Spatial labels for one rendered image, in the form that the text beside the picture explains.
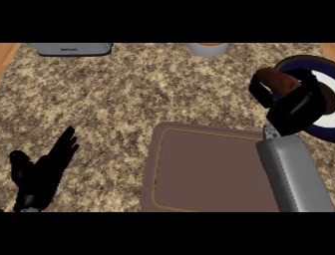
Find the grey appliance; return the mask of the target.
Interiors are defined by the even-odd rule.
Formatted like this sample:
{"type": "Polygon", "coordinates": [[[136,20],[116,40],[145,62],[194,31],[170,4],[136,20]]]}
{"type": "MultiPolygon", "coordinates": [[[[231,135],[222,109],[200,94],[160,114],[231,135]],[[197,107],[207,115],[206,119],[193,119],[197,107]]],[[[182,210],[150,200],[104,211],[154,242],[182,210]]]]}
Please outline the grey appliance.
{"type": "Polygon", "coordinates": [[[33,43],[33,48],[45,57],[105,56],[113,52],[113,43],[33,43]]]}

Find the brown tray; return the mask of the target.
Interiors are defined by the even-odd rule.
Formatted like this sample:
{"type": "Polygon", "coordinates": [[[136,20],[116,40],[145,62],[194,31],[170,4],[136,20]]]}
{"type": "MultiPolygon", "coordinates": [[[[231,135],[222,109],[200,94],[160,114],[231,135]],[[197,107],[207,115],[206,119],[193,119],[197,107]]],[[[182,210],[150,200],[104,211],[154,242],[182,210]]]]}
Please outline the brown tray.
{"type": "Polygon", "coordinates": [[[147,212],[275,212],[259,131],[162,123],[142,191],[147,212]]]}

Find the brown sweet potato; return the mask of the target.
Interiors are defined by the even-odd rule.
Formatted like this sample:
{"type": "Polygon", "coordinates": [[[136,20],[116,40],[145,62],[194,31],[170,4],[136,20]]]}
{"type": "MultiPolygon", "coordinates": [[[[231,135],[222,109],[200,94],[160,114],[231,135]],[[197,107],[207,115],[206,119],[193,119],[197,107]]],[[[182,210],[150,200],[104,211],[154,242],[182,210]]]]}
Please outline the brown sweet potato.
{"type": "Polygon", "coordinates": [[[262,68],[256,72],[256,76],[262,84],[283,96],[289,95],[301,87],[299,80],[274,68],[262,68]]]}

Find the pale grey cup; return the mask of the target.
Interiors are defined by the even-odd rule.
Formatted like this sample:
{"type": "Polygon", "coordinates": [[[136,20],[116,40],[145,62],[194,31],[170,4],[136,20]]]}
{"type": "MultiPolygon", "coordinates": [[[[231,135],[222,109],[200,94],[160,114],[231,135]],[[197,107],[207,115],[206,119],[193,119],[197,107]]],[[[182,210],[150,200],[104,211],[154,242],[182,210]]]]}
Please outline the pale grey cup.
{"type": "Polygon", "coordinates": [[[188,48],[191,52],[203,57],[216,57],[222,55],[227,51],[228,44],[221,43],[221,44],[201,44],[201,43],[188,43],[188,48]]]}

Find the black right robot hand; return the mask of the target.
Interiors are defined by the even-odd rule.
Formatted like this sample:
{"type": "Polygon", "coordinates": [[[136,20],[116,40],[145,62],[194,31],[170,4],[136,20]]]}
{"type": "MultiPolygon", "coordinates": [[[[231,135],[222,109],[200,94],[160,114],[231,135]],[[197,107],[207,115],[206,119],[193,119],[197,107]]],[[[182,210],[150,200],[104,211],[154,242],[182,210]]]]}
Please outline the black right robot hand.
{"type": "Polygon", "coordinates": [[[293,76],[301,87],[286,96],[275,93],[253,75],[249,90],[264,105],[268,120],[281,135],[292,135],[308,129],[327,111],[327,101],[312,71],[295,69],[283,72],[293,76]]]}

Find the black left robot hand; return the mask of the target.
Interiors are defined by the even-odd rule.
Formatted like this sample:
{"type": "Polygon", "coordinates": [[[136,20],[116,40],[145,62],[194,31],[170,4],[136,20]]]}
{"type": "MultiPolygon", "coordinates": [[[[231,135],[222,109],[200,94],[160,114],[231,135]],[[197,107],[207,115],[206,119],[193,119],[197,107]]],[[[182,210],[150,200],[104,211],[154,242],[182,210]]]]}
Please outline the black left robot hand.
{"type": "Polygon", "coordinates": [[[49,207],[79,148],[76,129],[68,127],[51,152],[37,162],[23,150],[11,152],[12,180],[20,188],[14,207],[17,212],[42,212],[49,207]]]}

